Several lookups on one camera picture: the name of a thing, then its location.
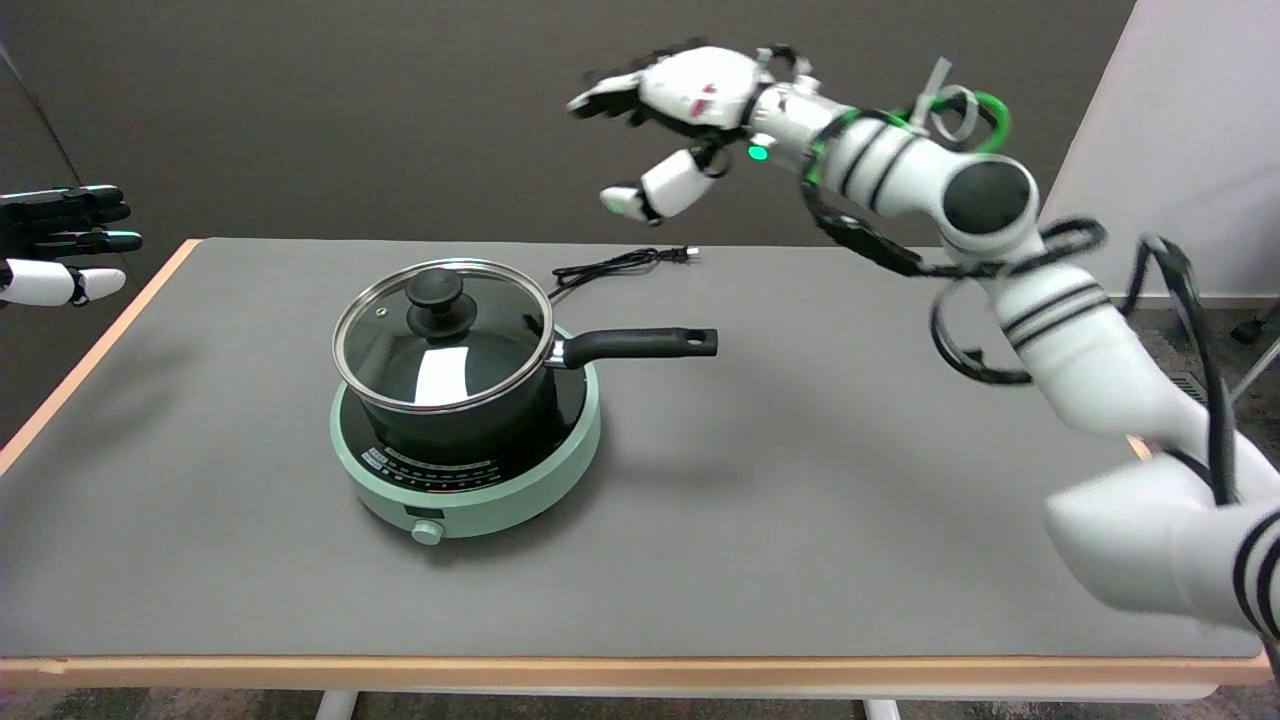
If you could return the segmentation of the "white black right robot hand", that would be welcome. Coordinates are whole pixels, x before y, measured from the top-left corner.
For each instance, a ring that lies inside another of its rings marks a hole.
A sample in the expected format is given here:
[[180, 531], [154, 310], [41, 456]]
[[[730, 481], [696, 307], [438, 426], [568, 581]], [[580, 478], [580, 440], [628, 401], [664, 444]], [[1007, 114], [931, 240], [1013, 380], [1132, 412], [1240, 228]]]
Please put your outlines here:
[[646, 225], [690, 209], [727, 173], [717, 158], [746, 137], [753, 105], [772, 83], [764, 63], [701, 42], [663, 47], [595, 78], [567, 104], [573, 117], [655, 122], [691, 142], [639, 179], [603, 188], [602, 205]]

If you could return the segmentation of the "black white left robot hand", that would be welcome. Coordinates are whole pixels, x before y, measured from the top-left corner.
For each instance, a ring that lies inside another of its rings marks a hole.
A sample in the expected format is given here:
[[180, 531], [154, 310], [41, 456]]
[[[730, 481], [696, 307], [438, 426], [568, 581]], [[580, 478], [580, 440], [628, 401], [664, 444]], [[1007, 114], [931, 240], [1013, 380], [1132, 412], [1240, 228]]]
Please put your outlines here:
[[127, 273], [73, 266], [68, 258], [133, 252], [143, 238], [110, 224], [131, 217], [114, 184], [59, 187], [1, 197], [1, 300], [37, 307], [82, 307], [120, 291]]

